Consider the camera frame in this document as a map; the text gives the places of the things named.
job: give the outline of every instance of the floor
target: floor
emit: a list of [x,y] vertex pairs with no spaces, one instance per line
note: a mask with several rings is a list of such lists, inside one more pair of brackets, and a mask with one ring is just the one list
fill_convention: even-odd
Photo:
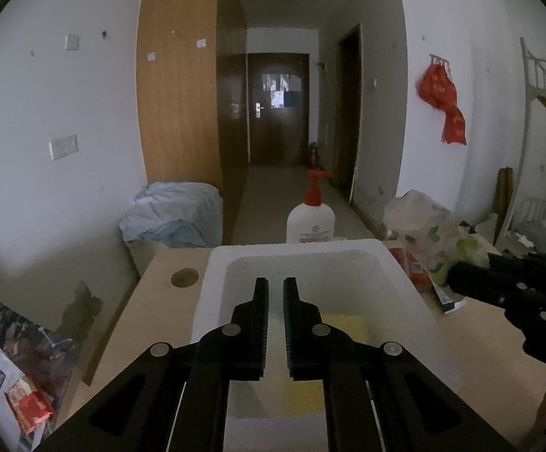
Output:
[[[233,232],[232,244],[285,243],[290,211],[304,202],[306,167],[251,167]],[[373,238],[340,190],[327,179],[319,181],[323,202],[335,213],[335,236]]]

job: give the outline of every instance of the brown door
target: brown door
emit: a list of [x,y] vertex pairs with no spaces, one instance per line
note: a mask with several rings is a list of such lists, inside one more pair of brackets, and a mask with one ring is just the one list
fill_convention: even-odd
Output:
[[338,45],[338,105],[334,184],[350,197],[361,123],[361,43],[359,27]]
[[308,54],[248,54],[250,163],[307,164]]

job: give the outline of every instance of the silver bolt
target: silver bolt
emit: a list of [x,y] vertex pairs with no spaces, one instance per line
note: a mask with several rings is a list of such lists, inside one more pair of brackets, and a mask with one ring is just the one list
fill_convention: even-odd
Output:
[[328,325],[318,324],[313,326],[313,334],[316,336],[328,336],[331,328]]
[[229,323],[228,325],[223,326],[223,335],[227,336],[237,336],[241,332],[242,327],[236,325],[235,323]]
[[388,342],[384,345],[384,352],[392,357],[395,357],[401,354],[402,347],[396,342]]
[[154,357],[163,357],[168,353],[168,345],[166,344],[155,344],[152,345],[149,349],[151,355]]

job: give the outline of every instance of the yellow object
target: yellow object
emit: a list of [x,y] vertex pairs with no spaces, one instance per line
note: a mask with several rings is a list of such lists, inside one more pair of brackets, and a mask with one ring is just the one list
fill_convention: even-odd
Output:
[[[369,336],[367,326],[360,316],[321,315],[324,323],[344,331],[354,341],[366,344]],[[286,409],[289,415],[310,415],[325,412],[323,381],[295,381],[290,379],[286,386]]]

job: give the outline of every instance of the table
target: table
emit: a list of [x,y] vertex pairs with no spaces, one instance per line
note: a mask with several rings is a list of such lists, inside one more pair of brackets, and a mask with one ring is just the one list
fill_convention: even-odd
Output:
[[[494,248],[488,244],[488,250]],[[107,385],[155,342],[173,347],[190,343],[193,315],[202,289],[210,249],[162,247],[147,268],[118,321],[90,387],[81,386],[72,412]],[[197,283],[178,288],[171,276],[184,268]],[[422,294],[447,344],[462,368],[459,396],[512,444],[534,423],[546,388],[546,365],[522,351],[522,333],[503,310],[470,300],[444,315],[431,293]]]

